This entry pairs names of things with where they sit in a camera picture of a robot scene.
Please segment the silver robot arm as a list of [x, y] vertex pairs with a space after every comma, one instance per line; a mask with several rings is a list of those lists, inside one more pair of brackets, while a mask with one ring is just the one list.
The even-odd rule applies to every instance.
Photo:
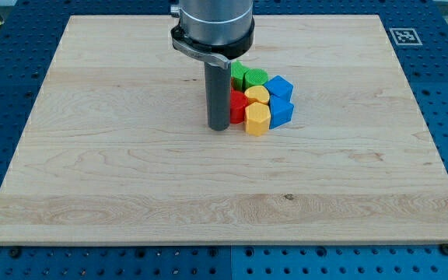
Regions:
[[170, 31], [173, 48], [224, 70], [245, 54], [254, 38], [252, 0], [180, 0], [171, 7], [179, 19]]

